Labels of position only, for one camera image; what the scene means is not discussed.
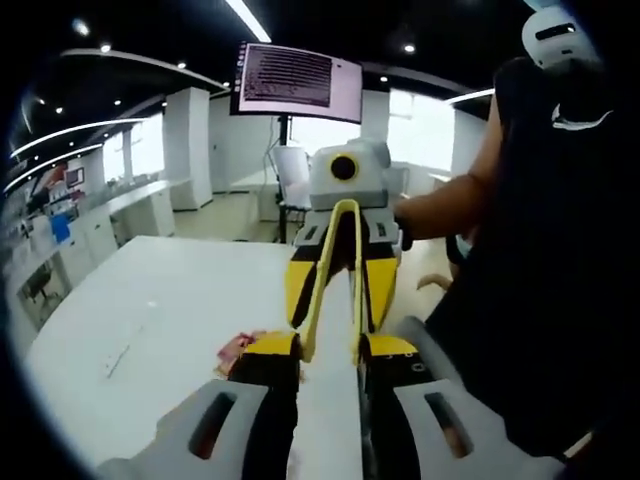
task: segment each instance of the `chair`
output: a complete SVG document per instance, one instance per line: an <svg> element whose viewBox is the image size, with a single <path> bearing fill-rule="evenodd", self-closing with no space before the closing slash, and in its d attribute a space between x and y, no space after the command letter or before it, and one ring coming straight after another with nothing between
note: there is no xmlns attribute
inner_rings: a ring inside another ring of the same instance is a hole
<svg viewBox="0 0 640 480"><path fill-rule="evenodd" d="M280 195L278 221L280 243L287 243L289 212L311 210L309 197L309 161L302 147L278 146L273 149Z"/></svg>

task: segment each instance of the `white headset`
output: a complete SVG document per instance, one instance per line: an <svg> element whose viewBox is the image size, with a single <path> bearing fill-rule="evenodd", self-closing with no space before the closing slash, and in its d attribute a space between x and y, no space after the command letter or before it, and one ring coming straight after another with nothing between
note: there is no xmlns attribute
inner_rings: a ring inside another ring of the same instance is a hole
<svg viewBox="0 0 640 480"><path fill-rule="evenodd" d="M566 73L575 63L600 70L602 61L589 36L565 9L551 5L553 0L537 3L525 0L538 9L522 28L522 43L533 62L550 73Z"/></svg>

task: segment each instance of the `white wall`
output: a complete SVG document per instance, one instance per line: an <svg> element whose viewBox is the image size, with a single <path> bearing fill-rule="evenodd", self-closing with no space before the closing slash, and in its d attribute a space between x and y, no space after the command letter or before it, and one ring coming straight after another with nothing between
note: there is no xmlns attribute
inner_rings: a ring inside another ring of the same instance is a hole
<svg viewBox="0 0 640 480"><path fill-rule="evenodd" d="M133 178L133 160L131 158L131 129L122 132L122 159L124 160L124 179Z"/></svg>
<svg viewBox="0 0 640 480"><path fill-rule="evenodd" d="M277 139L279 125L267 116L229 116L229 97L209 102L209 162L214 191L224 191L233 182L263 168L262 159L269 145ZM475 159L484 136L485 123L465 112L455 112L452 176L466 173ZM366 90L362 106L361 135L387 140L389 131L389 93ZM409 195L429 193L434 179L429 171L417 165L394 162L409 170Z"/></svg>
<svg viewBox="0 0 640 480"><path fill-rule="evenodd" d="M229 103L228 96L209 102L209 171L214 191L224 191L262 170L265 152L280 132L276 117L229 116ZM388 128L389 94L365 91L361 135L386 141Z"/></svg>
<svg viewBox="0 0 640 480"><path fill-rule="evenodd" d="M88 155L81 158L69 160L67 168L75 170L76 168L84 168L84 183L78 185L78 189L82 190L86 195L95 193L104 188L104 166L102 165L102 148L93 150Z"/></svg>
<svg viewBox="0 0 640 480"><path fill-rule="evenodd" d="M456 110L451 163L453 176L463 175L469 171L482 144L486 125L487 122L484 120Z"/></svg>
<svg viewBox="0 0 640 480"><path fill-rule="evenodd" d="M362 129L360 135L387 141L389 133L389 92L365 90L362 97Z"/></svg>
<svg viewBox="0 0 640 480"><path fill-rule="evenodd" d="M189 89L174 93L167 102L162 131L165 173L170 180L191 176L189 165Z"/></svg>
<svg viewBox="0 0 640 480"><path fill-rule="evenodd" d="M189 98L189 166L198 207L211 200L209 172L209 92L192 88Z"/></svg>
<svg viewBox="0 0 640 480"><path fill-rule="evenodd" d="M270 116L229 116L230 97L209 102L209 173L214 191L262 170L264 154L278 139L280 126Z"/></svg>

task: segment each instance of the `monitor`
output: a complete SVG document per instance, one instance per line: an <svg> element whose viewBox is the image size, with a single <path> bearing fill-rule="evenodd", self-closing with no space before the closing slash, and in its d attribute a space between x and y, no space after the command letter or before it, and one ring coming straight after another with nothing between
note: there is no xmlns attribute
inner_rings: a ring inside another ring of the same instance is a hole
<svg viewBox="0 0 640 480"><path fill-rule="evenodd" d="M362 66L297 48L246 43L231 115L300 115L362 122Z"/></svg>
<svg viewBox="0 0 640 480"><path fill-rule="evenodd" d="M74 187L84 182L84 168L80 167L75 170L67 170L65 173L67 187Z"/></svg>

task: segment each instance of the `white cabinet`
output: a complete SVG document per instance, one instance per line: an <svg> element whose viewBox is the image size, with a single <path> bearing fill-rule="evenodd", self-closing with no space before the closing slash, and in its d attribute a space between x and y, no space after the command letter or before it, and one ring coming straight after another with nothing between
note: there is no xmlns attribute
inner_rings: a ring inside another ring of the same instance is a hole
<svg viewBox="0 0 640 480"><path fill-rule="evenodd" d="M156 218L158 235L161 237L173 235L176 231L176 223L173 217L169 190L153 194L151 202L153 204L153 214Z"/></svg>
<svg viewBox="0 0 640 480"><path fill-rule="evenodd" d="M94 268L87 241L82 234L72 235L65 240L52 260L59 267L58 271L68 283L68 288L80 285Z"/></svg>
<svg viewBox="0 0 640 480"><path fill-rule="evenodd" d="M73 289L113 255L118 245L109 215L103 210L81 216L71 222L69 230L71 236L60 245L53 261L67 287Z"/></svg>
<svg viewBox="0 0 640 480"><path fill-rule="evenodd" d="M106 212L89 214L83 220L83 231L95 267L118 250L111 219Z"/></svg>

